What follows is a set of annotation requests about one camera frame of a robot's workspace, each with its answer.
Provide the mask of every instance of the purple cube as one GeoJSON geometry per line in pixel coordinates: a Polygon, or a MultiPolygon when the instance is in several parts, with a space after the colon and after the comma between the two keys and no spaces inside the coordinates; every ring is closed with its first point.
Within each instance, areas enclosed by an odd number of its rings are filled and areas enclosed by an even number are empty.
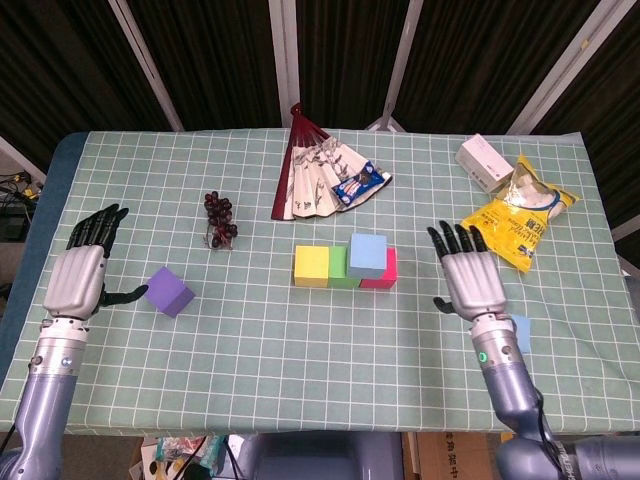
{"type": "Polygon", "coordinates": [[[176,318],[196,296],[167,267],[158,270],[149,279],[147,285],[149,285],[149,290],[144,296],[158,310],[171,318],[176,318]]]}

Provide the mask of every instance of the green checkered tablecloth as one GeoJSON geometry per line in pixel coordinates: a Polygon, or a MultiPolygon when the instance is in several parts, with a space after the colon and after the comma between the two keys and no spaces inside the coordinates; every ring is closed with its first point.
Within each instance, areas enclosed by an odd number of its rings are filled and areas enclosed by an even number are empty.
{"type": "MultiPolygon", "coordinates": [[[[68,430],[186,434],[297,429],[501,430],[467,333],[439,314],[446,286],[425,234],[487,203],[455,162],[462,136],[355,131],[340,140],[394,180],[372,201],[329,218],[273,222],[288,130],[89,135],[0,393],[11,424],[54,258],[73,226],[119,202],[131,212],[106,284],[128,291],[168,266],[196,293],[177,320],[141,300],[100,311],[68,430]],[[203,241],[206,191],[234,204],[234,250],[203,241]],[[346,245],[353,231],[398,252],[391,291],[295,288],[296,243],[346,245]]],[[[500,262],[509,309],[532,319],[527,364],[552,428],[640,428],[639,328],[579,136],[488,137],[522,151],[550,182],[582,197],[555,219],[531,272],[500,262]]]]}

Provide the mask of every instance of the robotic arm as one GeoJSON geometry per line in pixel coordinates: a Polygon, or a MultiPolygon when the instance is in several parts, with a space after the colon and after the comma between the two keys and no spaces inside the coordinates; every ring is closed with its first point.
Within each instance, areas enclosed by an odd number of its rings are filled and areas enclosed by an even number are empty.
{"type": "Polygon", "coordinates": [[[0,479],[55,480],[60,477],[62,435],[69,417],[89,329],[100,307],[135,302],[147,291],[107,293],[104,275],[120,222],[128,209],[114,204],[78,223],[67,250],[55,262],[36,351],[18,408],[15,429],[22,450],[0,458],[0,479]]]}
{"type": "Polygon", "coordinates": [[[458,234],[446,222],[428,232],[447,281],[450,302],[434,298],[442,313],[471,322],[471,341],[498,419],[516,433],[501,445],[497,464],[503,480],[633,480],[640,478],[640,438],[591,437],[577,443],[555,440],[505,311],[498,269],[480,231],[458,234]]]}

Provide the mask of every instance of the yellow cube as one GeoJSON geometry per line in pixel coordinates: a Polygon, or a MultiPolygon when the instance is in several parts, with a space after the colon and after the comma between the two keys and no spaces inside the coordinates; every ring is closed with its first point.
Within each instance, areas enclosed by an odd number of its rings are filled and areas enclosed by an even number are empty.
{"type": "Polygon", "coordinates": [[[326,288],[329,285],[329,247],[296,245],[293,278],[296,287],[326,288]]]}

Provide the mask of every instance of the blue table edge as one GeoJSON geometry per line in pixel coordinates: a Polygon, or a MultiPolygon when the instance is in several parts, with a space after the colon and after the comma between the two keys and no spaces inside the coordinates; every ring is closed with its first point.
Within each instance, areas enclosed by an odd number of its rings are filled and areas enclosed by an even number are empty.
{"type": "Polygon", "coordinates": [[[0,322],[0,383],[2,384],[11,365],[40,281],[40,272],[47,261],[51,241],[60,222],[88,136],[88,132],[69,134],[62,139],[53,153],[51,166],[47,172],[47,181],[27,235],[22,263],[11,288],[7,309],[0,322]]]}

